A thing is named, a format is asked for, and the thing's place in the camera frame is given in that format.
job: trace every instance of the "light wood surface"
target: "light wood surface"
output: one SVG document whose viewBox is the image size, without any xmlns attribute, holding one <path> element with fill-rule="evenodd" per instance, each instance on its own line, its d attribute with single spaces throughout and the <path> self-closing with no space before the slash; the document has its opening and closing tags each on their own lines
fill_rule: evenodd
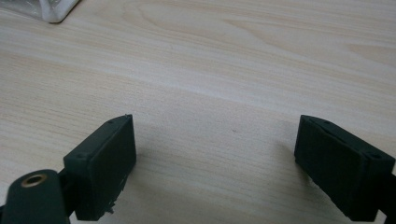
<svg viewBox="0 0 396 224">
<path fill-rule="evenodd" d="M 396 157 L 396 1 L 83 0 L 61 24 L 0 10 L 0 202 L 126 113 L 137 165 L 98 223 L 351 223 L 295 164 L 298 121 Z"/>
</svg>

